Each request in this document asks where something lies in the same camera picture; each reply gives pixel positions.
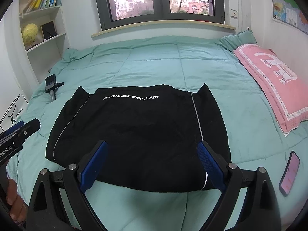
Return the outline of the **person's left hand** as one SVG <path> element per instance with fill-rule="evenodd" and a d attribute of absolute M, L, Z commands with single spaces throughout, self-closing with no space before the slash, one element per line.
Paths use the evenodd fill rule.
<path fill-rule="evenodd" d="M 17 184 L 13 179 L 8 180 L 7 203 L 11 206 L 10 217 L 16 222 L 21 223 L 26 220 L 28 207 L 23 198 L 17 193 Z"/>

